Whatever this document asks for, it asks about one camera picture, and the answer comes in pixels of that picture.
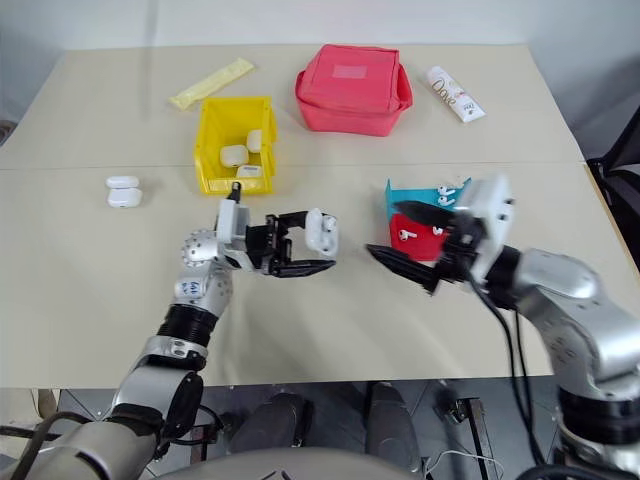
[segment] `yellow basket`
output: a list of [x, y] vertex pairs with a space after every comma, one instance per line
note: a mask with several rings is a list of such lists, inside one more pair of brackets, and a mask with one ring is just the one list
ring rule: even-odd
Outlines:
[[[262, 130], [260, 153], [249, 153], [249, 165], [261, 166], [262, 177], [236, 178], [235, 168], [220, 163], [220, 149], [244, 145], [250, 130]], [[276, 134], [270, 97], [205, 98], [193, 151], [200, 189], [210, 195], [227, 194], [233, 182], [240, 182], [243, 193], [271, 193], [276, 173], [271, 144]]]

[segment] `yellow snack bar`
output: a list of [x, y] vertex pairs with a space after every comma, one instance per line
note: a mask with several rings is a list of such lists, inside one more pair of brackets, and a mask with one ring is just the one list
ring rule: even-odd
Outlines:
[[237, 80], [242, 75], [249, 73], [255, 67], [251, 62], [238, 57], [232, 63], [220, 70], [212, 73], [207, 78], [200, 80], [195, 85], [183, 90], [169, 101], [180, 110], [186, 110], [193, 102], [202, 100], [214, 92], [217, 92], [225, 85]]

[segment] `label on red bag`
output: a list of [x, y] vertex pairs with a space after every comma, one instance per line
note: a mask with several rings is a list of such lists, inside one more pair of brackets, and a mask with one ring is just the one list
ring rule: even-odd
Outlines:
[[333, 78], [364, 78], [367, 76], [366, 65], [334, 65]]

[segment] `handle of red bag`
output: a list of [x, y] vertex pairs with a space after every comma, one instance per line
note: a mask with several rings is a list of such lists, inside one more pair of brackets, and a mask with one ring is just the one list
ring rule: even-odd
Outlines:
[[400, 101], [400, 110], [406, 110], [413, 105], [413, 93], [409, 84], [409, 77], [404, 67], [400, 65], [398, 69], [398, 100]]
[[301, 72], [298, 73], [298, 76], [296, 77], [296, 86], [294, 87], [294, 92], [296, 94], [296, 97], [298, 96], [298, 89], [300, 88], [300, 84], [302, 83], [302, 77], [304, 76], [304, 72], [305, 70], [302, 70]]

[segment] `toothpaste tube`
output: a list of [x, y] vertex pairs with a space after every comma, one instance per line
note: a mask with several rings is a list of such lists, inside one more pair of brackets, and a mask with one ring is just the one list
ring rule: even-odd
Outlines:
[[427, 81], [464, 123], [486, 115], [480, 105], [442, 68], [436, 66], [429, 70]]

